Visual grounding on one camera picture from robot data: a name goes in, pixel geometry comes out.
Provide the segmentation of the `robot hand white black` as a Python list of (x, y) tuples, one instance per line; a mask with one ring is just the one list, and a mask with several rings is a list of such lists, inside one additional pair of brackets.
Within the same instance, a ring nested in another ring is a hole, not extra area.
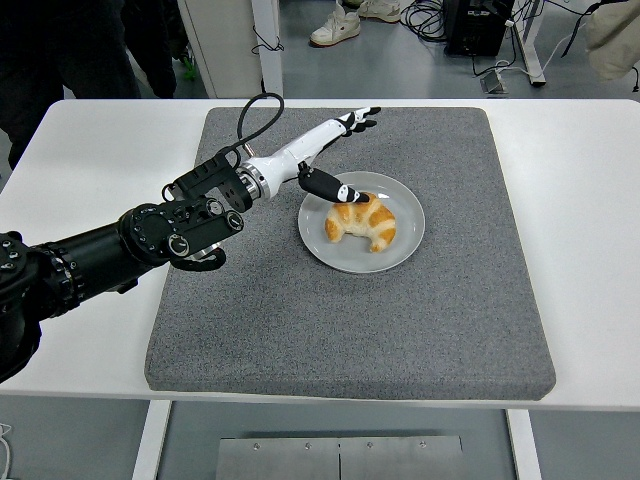
[(370, 117), (380, 112), (367, 107), (330, 119), (288, 143), (269, 157), (252, 157), (238, 169), (250, 197), (271, 199), (281, 184), (295, 179), (300, 187), (332, 203), (367, 202), (369, 196), (314, 167), (315, 158), (337, 139), (376, 125)]

